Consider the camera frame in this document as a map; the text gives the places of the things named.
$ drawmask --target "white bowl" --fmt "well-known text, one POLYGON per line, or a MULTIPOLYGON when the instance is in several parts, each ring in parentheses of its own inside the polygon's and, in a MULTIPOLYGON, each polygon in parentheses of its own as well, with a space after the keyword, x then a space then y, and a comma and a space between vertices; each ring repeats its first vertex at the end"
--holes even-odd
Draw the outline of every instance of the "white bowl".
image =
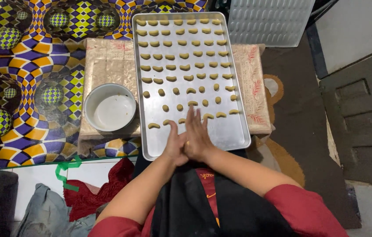
POLYGON ((130 124, 136 101, 129 89, 108 83, 93 89, 83 105, 88 123, 97 130, 112 132, 130 124))

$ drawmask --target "person's right hand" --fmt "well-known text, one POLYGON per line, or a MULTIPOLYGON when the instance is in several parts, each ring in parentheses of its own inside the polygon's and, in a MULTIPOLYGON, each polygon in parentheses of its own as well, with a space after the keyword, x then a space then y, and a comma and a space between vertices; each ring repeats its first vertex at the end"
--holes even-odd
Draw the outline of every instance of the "person's right hand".
POLYGON ((186 117, 186 133, 189 141, 184 146, 184 152, 189 159, 206 162, 209 154, 217 149, 210 140, 207 124, 207 118, 201 123, 200 109, 197 109, 195 115, 193 106, 191 105, 186 117))

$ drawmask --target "hand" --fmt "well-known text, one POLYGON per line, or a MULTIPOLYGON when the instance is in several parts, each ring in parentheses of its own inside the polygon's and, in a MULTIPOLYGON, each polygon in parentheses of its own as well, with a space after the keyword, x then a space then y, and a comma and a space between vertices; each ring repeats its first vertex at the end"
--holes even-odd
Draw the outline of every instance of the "hand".
POLYGON ((206 162, 209 154, 217 149, 208 135, 208 119, 201 123, 201 110, 197 109, 196 116, 191 105, 187 112, 186 132, 189 142, 185 145, 185 154, 198 162, 206 162))
POLYGON ((169 121, 171 130, 168 135, 167 145, 161 156, 171 159, 173 164, 177 166, 182 166, 189 161, 188 157, 183 153, 183 146, 186 142, 186 133, 180 135, 177 134, 177 124, 174 121, 169 121))

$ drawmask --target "brown doormat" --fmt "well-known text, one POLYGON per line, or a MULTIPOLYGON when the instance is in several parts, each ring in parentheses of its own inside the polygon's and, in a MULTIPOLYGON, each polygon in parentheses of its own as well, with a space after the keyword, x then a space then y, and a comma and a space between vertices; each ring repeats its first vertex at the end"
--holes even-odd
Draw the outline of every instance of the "brown doormat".
POLYGON ((262 68, 267 87, 277 83, 270 91, 272 98, 268 98, 276 129, 262 143, 269 147, 284 174, 322 196, 345 229, 361 228, 341 168, 329 156, 325 108, 306 34, 297 48, 265 49, 262 68))

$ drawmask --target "forearm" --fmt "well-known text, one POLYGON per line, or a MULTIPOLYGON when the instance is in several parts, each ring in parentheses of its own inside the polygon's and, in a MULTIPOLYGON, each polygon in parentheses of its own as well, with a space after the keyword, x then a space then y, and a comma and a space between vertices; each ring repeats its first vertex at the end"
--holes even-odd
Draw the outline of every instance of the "forearm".
POLYGON ((119 216, 143 225, 160 189, 171 178, 174 169, 175 165, 169 157, 157 158, 109 202, 95 223, 110 216, 119 216))
POLYGON ((262 197, 273 187, 281 184, 300 187, 287 175, 220 149, 209 152, 205 163, 216 172, 262 197))

